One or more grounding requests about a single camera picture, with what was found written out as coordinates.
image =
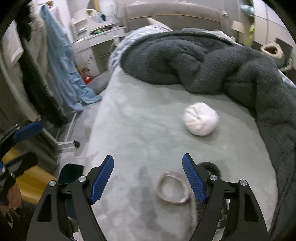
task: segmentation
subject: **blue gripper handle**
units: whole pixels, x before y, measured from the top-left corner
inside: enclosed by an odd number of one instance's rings
[[[26,125],[23,128],[20,128],[15,132],[15,135],[13,137],[13,140],[17,142],[21,142],[24,140],[27,140],[37,134],[39,134],[43,129],[43,126],[40,122],[32,122],[28,125]]]
[[[193,190],[195,198],[204,203],[207,199],[205,195],[204,183],[186,154],[182,158],[182,167]]]
[[[91,203],[95,203],[97,200],[100,200],[113,168],[114,159],[109,156],[108,159],[104,160],[102,163],[101,170],[91,186],[91,196],[89,198]]]

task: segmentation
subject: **bed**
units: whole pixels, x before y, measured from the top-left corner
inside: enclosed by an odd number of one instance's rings
[[[136,2],[121,6],[121,13],[129,30],[148,25],[146,17],[153,17],[172,29],[226,28],[230,33],[227,15],[218,10],[178,1],[164,6]],[[208,104],[220,116],[219,127],[209,136],[194,136],[183,124],[184,109],[196,102]],[[277,201],[275,171],[248,110],[225,95],[195,95],[181,85],[139,81],[118,66],[94,122],[84,170],[88,173],[108,154],[114,157],[114,171],[93,205],[107,240],[190,239],[190,205],[164,204],[155,192],[165,171],[182,170],[185,153],[196,163],[215,163],[224,181],[247,180],[270,227]],[[182,190],[168,190],[168,195],[181,197]],[[214,240],[222,233],[217,231]]]

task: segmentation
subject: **rolled white sock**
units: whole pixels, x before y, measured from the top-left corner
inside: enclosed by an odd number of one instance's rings
[[[206,136],[212,133],[218,125],[219,116],[207,104],[198,102],[185,109],[183,120],[192,134]]]

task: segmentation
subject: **bed headboard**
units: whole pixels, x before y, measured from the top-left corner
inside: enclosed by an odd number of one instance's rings
[[[217,9],[184,1],[139,1],[120,6],[127,31],[149,25],[147,17],[164,23],[173,30],[203,28],[222,30],[232,36],[227,14]]]

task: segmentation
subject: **metal screw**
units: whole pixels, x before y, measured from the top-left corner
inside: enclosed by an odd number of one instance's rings
[[[56,181],[55,180],[52,180],[48,183],[48,185],[50,185],[51,187],[55,186],[56,185]]]
[[[212,181],[216,181],[218,179],[218,177],[216,175],[210,175],[210,179]]]
[[[248,183],[247,183],[246,180],[241,180],[241,181],[240,181],[240,184],[243,185],[243,186],[246,186]]]
[[[82,182],[85,182],[85,181],[86,181],[86,176],[81,176],[81,177],[79,177],[79,178],[78,178],[78,181],[81,182],[81,183],[82,183]]]

